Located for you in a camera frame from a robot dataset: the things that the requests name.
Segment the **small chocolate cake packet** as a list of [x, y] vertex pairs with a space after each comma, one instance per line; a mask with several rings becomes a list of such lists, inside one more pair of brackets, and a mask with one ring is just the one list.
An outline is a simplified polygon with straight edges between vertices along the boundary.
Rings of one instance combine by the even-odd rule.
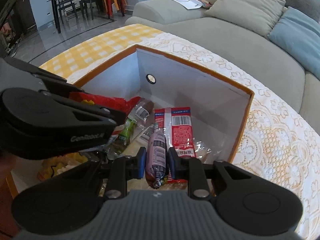
[[154, 103], [148, 99], [140, 98], [128, 115], [128, 118], [137, 125], [144, 126], [148, 117], [151, 115], [154, 108]]

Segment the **red white sausage packet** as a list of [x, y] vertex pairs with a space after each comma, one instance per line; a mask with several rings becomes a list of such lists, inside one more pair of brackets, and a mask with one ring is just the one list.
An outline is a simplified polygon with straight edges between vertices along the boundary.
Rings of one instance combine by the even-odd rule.
[[174, 180], [170, 173], [169, 148], [173, 147], [181, 158], [195, 158], [193, 142], [193, 127], [189, 107], [169, 107], [154, 111], [155, 129], [159, 129], [165, 136], [165, 167], [166, 184], [184, 183], [185, 180]]

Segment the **beige cushion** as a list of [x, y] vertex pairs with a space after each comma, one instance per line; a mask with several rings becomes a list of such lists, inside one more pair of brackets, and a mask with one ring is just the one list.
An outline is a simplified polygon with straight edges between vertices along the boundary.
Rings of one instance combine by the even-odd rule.
[[217, 0], [206, 15], [266, 37], [283, 14], [285, 0]]

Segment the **blue cushion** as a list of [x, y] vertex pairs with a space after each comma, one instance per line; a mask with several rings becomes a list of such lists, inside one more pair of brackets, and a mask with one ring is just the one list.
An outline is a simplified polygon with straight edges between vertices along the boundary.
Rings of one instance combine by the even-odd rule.
[[289, 7], [268, 39], [292, 56], [305, 70], [319, 78], [319, 23]]

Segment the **red chip bag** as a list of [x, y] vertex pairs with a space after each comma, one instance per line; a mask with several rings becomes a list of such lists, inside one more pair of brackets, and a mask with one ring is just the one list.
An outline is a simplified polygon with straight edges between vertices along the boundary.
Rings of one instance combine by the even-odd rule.
[[121, 111], [126, 114], [126, 117], [141, 99], [140, 96], [135, 96], [129, 100], [125, 100], [124, 98], [106, 97], [84, 92], [70, 92], [69, 98], [73, 101], [86, 105], [99, 105], [105, 108]]

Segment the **grey green sofa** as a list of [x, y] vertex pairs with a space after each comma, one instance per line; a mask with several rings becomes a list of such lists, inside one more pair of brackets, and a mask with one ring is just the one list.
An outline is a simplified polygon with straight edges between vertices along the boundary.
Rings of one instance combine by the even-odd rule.
[[[206, 1], [213, 5], [217, 0]], [[319, 0], [285, 1], [283, 14], [292, 7], [319, 23]], [[267, 36], [207, 16], [209, 9], [187, 10], [172, 0], [142, 1], [126, 23], [174, 34], [220, 55], [275, 92], [318, 131], [319, 78]]]

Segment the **white booklet on sofa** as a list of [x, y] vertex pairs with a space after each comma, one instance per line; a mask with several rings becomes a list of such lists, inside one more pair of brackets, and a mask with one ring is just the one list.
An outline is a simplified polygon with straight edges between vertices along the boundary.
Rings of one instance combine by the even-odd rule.
[[206, 0], [172, 0], [172, 1], [179, 3], [180, 5], [185, 7], [185, 9], [187, 10], [200, 9], [200, 8], [209, 9], [212, 6], [212, 4]]

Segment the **orange cardboard box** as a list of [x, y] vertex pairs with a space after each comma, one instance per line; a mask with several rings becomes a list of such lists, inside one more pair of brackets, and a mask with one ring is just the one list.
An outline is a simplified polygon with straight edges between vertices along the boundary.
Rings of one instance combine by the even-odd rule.
[[232, 161], [248, 117], [253, 92], [197, 63], [135, 45], [96, 67], [66, 79], [84, 93], [130, 99], [141, 96], [155, 107], [189, 107], [193, 137], [217, 156]]

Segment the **green raisin snack packet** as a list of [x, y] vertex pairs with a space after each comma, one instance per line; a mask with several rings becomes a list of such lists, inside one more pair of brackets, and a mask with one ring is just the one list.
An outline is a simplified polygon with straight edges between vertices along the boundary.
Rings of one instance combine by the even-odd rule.
[[116, 159], [126, 150], [130, 144], [135, 127], [136, 123], [130, 118], [127, 118], [124, 129], [117, 135], [107, 149], [107, 158], [109, 160]]

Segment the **waffle snack yellow label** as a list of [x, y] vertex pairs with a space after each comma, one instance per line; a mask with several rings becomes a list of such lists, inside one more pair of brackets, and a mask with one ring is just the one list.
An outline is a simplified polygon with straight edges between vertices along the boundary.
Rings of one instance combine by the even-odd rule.
[[37, 173], [37, 179], [44, 181], [53, 178], [87, 161], [88, 158], [79, 152], [46, 159], [42, 162], [42, 167]]

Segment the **yellow checked tablecloth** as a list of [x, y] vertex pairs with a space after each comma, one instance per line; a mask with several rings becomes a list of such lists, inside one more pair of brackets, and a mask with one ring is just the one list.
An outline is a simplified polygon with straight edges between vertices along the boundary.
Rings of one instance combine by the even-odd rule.
[[40, 65], [40, 68], [68, 79], [74, 72], [85, 69], [97, 61], [108, 60], [127, 47], [160, 33], [160, 30], [142, 24], [113, 29], [65, 50]]

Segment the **dark sausage stick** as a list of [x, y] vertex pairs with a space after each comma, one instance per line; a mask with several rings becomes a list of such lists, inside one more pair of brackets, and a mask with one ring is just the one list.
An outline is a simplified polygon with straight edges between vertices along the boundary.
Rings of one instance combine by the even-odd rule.
[[167, 181], [167, 153], [163, 129], [155, 129], [148, 142], [145, 165], [145, 178], [153, 189], [159, 189]]

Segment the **white lace tablecloth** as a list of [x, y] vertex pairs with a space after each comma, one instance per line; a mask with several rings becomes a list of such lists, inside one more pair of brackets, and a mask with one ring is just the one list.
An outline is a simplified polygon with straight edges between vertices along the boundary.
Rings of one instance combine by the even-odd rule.
[[142, 45], [214, 70], [250, 88], [254, 99], [234, 164], [279, 184], [303, 203], [297, 232], [319, 237], [319, 135], [279, 96], [222, 57], [175, 35], [157, 31]]

